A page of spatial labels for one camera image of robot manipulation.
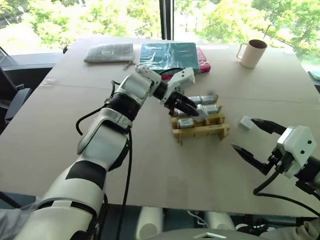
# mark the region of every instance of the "black cable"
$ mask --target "black cable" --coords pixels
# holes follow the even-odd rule
[[[111,94],[110,94],[110,99],[114,96],[114,94],[115,94],[115,91],[116,91],[116,84],[117,85],[120,85],[120,83],[119,82],[116,82],[116,81],[111,81],[111,84],[112,84],[112,91],[111,91]]]
[[[82,133],[82,131],[81,131],[80,128],[79,128],[79,124],[80,124],[83,120],[85,120],[86,118],[88,118],[88,117],[90,117],[90,116],[98,113],[102,108],[104,108],[104,106],[99,107],[98,109],[96,109],[96,110],[88,113],[87,115],[84,115],[83,117],[80,117],[80,118],[78,119],[78,121],[76,121],[76,123],[75,123],[75,129],[76,129],[76,131],[77,131],[80,135],[83,135],[83,133]]]
[[[258,196],[258,197],[269,197],[269,198],[282,199],[282,200],[289,201],[291,203],[297,204],[297,205],[309,210],[313,214],[315,214],[318,217],[320,217],[320,213],[319,212],[317,212],[314,209],[312,209],[311,207],[303,204],[302,202],[299,202],[299,201],[293,200],[293,199],[291,199],[289,197],[285,197],[285,196],[281,196],[281,195],[260,192],[263,189],[265,189],[270,183],[272,183],[278,177],[279,174],[280,173],[278,171],[275,171],[266,181],[264,181],[260,186],[258,186],[257,188],[255,188],[253,190],[253,194],[255,196]]]
[[[111,81],[111,84],[112,84],[112,91],[111,91],[111,94],[110,94],[109,99],[111,99],[111,98],[114,96],[115,91],[116,91],[116,85],[120,85],[119,82],[116,82],[116,81],[113,81],[113,80]],[[79,127],[80,123],[81,123],[83,120],[85,120],[86,118],[89,118],[90,116],[98,113],[98,112],[99,112],[102,108],[104,108],[104,107],[105,107],[105,106],[102,106],[102,107],[100,107],[100,108],[98,108],[98,109],[96,109],[96,110],[88,113],[87,115],[84,115],[83,117],[79,118],[78,121],[76,121],[76,123],[75,123],[75,129],[76,129],[76,131],[77,131],[80,135],[83,135],[83,133],[82,133],[82,131],[80,130],[80,127]]]
[[[159,73],[159,75],[162,75],[162,74],[165,74],[166,72],[170,72],[170,71],[174,71],[174,70],[183,70],[183,68],[181,67],[173,67],[173,68],[170,68],[170,69],[167,69],[167,70],[163,70]]]
[[[129,146],[129,166],[128,166],[128,173],[126,176],[126,183],[125,183],[123,202],[122,202],[122,206],[121,206],[120,218],[119,218],[118,228],[116,231],[116,237],[115,237],[116,240],[120,240],[122,221],[123,221],[124,212],[126,209],[130,176],[131,176],[131,166],[132,166],[132,135],[131,135],[131,130],[129,130],[129,144],[130,144],[130,146]]]

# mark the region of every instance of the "wooden holder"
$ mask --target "wooden holder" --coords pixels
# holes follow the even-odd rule
[[[223,140],[229,134],[230,126],[225,123],[225,115],[223,113],[213,113],[204,121],[194,121],[194,127],[178,128],[177,121],[190,117],[172,117],[171,125],[174,138],[177,142],[181,142],[182,138],[207,136],[210,134],[219,134]]]

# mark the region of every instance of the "small metal container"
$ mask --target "small metal container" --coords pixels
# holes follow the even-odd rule
[[[194,120],[190,118],[184,118],[184,119],[179,119],[177,121],[178,128],[180,129],[189,129],[193,128],[194,126]]]
[[[216,104],[210,104],[204,106],[208,114],[216,114],[219,112],[219,107]]]
[[[176,109],[176,108],[174,109],[174,113],[178,117],[187,117],[188,116],[185,112],[183,112],[179,109]]]
[[[218,100],[218,95],[201,96],[201,104],[214,104]]]
[[[200,96],[190,96],[189,99],[192,100],[195,105],[200,104],[202,101]]]

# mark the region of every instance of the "mug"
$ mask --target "mug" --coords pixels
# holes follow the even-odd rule
[[[243,45],[246,45],[245,51],[243,53],[243,56],[239,56]],[[260,58],[267,49],[267,46],[268,45],[264,41],[258,39],[250,40],[249,43],[242,43],[240,45],[236,57],[241,60],[240,63],[242,66],[252,69],[259,62]]]

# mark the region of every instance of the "table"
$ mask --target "table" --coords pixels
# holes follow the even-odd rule
[[[97,36],[76,41],[46,76],[0,136],[0,191],[43,195],[52,181],[77,158],[80,139],[75,122],[100,107],[111,92],[111,80],[121,81],[132,71],[123,64],[83,62],[90,46],[134,43],[135,62],[140,44],[160,40]],[[188,96],[219,94],[229,136],[186,138],[182,146],[172,136],[168,110],[148,99],[133,122],[133,165],[127,204],[228,213],[310,217],[312,213],[283,200],[253,196],[266,177],[244,162],[230,142],[266,161],[277,135],[254,127],[239,127],[243,116],[275,121],[284,126],[309,126],[320,143],[320,104],[317,90],[296,57],[268,48],[255,69],[242,67],[236,45],[202,45],[212,65],[196,77]],[[85,130],[92,118],[81,124]],[[320,156],[320,147],[314,151]],[[107,174],[109,202],[122,202],[128,169]],[[319,203],[279,176],[266,190],[320,211]]]

